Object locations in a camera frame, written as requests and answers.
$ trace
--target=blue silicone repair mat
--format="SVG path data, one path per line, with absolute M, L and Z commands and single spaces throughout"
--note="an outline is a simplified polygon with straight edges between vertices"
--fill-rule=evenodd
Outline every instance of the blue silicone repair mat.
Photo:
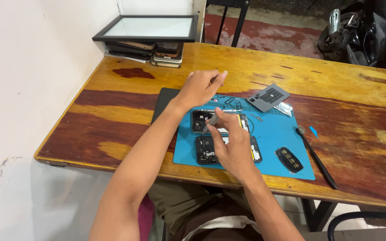
M 315 180 L 314 171 L 309 162 L 306 149 L 302 138 L 296 133 L 297 122 L 294 115 L 292 117 L 272 108 L 267 112 L 261 112 L 251 105 L 244 98 L 232 96 L 215 95 L 206 105 L 196 109 L 236 109 L 238 113 L 244 113 L 248 117 L 250 124 L 250 135 L 254 136 L 259 145 L 263 161 L 256 163 L 257 168 L 262 174 Z M 191 166 L 202 166 L 208 168 L 224 169 L 221 164 L 199 165 L 196 161 L 195 139 L 200 134 L 193 133 L 191 130 L 190 110 L 182 119 L 178 128 L 177 142 L 174 151 L 174 163 Z M 288 169 L 275 156 L 275 151 L 286 146 L 297 156 L 303 165 L 303 169 L 296 174 L 291 174 Z

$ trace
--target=red floor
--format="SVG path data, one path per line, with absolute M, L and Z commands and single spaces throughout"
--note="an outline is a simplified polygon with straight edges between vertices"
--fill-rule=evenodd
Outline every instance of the red floor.
M 221 16 L 205 14 L 205 40 L 215 43 L 221 24 Z M 238 19 L 226 17 L 219 45 L 231 46 Z M 278 54 L 323 59 L 317 41 L 321 30 L 312 28 L 270 25 L 245 20 L 239 36 L 238 48 L 260 50 Z

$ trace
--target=forearm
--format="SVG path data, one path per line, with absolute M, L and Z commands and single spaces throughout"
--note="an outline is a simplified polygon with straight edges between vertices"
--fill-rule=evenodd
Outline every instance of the forearm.
M 251 175 L 242 184 L 264 240 L 304 240 L 259 172 Z
M 118 202 L 140 204 L 156 179 L 169 143 L 187 111 L 175 99 L 168 104 L 123 159 L 103 199 L 108 194 L 112 200 L 119 199 Z

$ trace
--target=black picture frame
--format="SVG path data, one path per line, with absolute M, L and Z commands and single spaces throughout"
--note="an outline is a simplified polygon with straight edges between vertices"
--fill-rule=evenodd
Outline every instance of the black picture frame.
M 105 36 L 122 18 L 192 18 L 190 33 L 188 37 L 168 36 Z M 93 38 L 93 41 L 133 41 L 133 42 L 195 42 L 198 15 L 119 15 L 105 28 L 100 30 Z

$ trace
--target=hand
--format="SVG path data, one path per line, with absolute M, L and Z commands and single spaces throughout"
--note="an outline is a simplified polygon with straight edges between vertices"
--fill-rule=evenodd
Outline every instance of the hand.
M 219 118 L 215 126 L 207 124 L 214 140 L 215 155 L 222 166 L 244 185 L 252 175 L 260 174 L 253 162 L 250 134 L 239 125 L 239 118 L 236 114 L 223 112 L 218 107 L 215 108 L 215 114 Z M 229 142 L 227 145 L 224 144 L 217 128 L 228 130 Z
M 227 71 L 222 74 L 218 70 L 197 70 L 190 72 L 180 93 L 175 97 L 177 103 L 190 110 L 206 104 L 223 86 Z

